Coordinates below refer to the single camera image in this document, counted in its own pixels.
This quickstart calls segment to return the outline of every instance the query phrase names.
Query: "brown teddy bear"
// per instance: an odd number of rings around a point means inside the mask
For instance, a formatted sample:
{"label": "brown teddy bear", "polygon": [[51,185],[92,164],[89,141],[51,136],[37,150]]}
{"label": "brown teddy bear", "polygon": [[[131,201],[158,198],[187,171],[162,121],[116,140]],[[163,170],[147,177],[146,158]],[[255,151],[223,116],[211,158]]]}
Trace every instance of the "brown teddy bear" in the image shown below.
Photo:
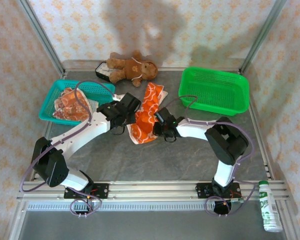
{"label": "brown teddy bear", "polygon": [[117,83],[122,79],[132,80],[135,87],[139,87],[141,80],[153,80],[158,74],[158,68],[152,61],[142,61],[140,51],[133,52],[131,59],[110,58],[106,61],[109,69],[120,69],[111,72],[109,80]]}

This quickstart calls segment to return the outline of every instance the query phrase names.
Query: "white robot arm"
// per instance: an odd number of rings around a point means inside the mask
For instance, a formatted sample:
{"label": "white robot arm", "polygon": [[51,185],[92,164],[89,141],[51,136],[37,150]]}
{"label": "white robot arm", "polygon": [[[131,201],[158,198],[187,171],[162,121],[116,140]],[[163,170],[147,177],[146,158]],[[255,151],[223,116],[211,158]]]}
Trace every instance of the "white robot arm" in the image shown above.
{"label": "white robot arm", "polygon": [[77,191],[89,194],[92,190],[93,181],[82,171],[69,169],[66,161],[82,146],[97,136],[107,131],[125,127],[136,122],[135,113],[141,102],[127,93],[120,101],[113,101],[101,105],[92,114],[89,124],[79,134],[73,135],[87,124],[89,119],[69,131],[47,140],[42,137],[35,143],[32,161],[45,149],[56,144],[35,165],[34,170],[43,178],[50,187],[63,185]]}
{"label": "white robot arm", "polygon": [[221,196],[231,186],[236,161],[242,157],[249,145],[246,137],[233,126],[215,124],[217,122],[232,123],[227,117],[210,122],[184,117],[176,119],[165,107],[160,109],[155,116],[158,122],[154,125],[153,134],[164,137],[167,142],[174,142],[177,137],[192,137],[210,143],[218,158],[212,188],[215,194]]}

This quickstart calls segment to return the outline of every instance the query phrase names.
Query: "white bottle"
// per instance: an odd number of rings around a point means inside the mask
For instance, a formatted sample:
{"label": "white bottle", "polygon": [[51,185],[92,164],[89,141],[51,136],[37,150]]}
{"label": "white bottle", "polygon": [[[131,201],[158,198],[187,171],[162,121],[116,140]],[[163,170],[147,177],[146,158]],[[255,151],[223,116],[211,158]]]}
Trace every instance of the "white bottle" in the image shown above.
{"label": "white bottle", "polygon": [[281,232],[283,228],[276,202],[267,181],[259,182],[259,199],[264,230],[273,233]]}

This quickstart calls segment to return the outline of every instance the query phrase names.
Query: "orange cloth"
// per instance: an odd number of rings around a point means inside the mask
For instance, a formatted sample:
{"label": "orange cloth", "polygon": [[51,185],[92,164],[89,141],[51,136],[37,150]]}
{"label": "orange cloth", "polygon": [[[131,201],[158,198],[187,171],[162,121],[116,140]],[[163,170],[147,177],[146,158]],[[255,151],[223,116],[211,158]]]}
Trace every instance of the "orange cloth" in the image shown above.
{"label": "orange cloth", "polygon": [[157,121],[155,113],[167,95],[164,86],[148,83],[141,108],[135,114],[136,123],[127,126],[130,138],[135,144],[145,144],[157,138],[152,133]]}
{"label": "orange cloth", "polygon": [[[88,102],[85,94],[77,89],[77,97],[92,113],[91,105]],[[84,121],[89,117],[87,111],[77,102],[75,97],[75,90],[67,87],[61,93],[61,97],[54,101],[55,112],[53,116],[56,119]]]}

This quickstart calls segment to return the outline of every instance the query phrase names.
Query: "green basket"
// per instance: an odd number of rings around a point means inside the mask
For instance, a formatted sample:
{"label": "green basket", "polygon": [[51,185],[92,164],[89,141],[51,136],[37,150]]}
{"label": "green basket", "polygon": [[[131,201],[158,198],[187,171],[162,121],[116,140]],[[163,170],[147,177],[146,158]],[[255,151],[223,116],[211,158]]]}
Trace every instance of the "green basket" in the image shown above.
{"label": "green basket", "polygon": [[[63,80],[59,79],[55,81],[50,88],[45,100],[41,106],[39,112],[39,118],[45,121],[51,121],[56,124],[72,125],[76,126],[80,124],[80,121],[71,121],[64,119],[57,119],[53,117],[55,111],[55,100],[60,97],[60,93],[65,88],[74,89],[75,86],[79,83],[77,80]],[[115,92],[115,86],[113,84],[105,83],[104,84],[111,92]],[[113,101],[112,95],[101,85],[94,82],[83,82],[78,87],[86,96],[87,99],[97,101],[99,106],[105,103]]]}
{"label": "green basket", "polygon": [[[198,100],[190,108],[228,116],[244,113],[249,108],[249,82],[239,74],[188,67],[182,73],[179,97],[195,95]],[[183,97],[188,106],[194,99]]]}

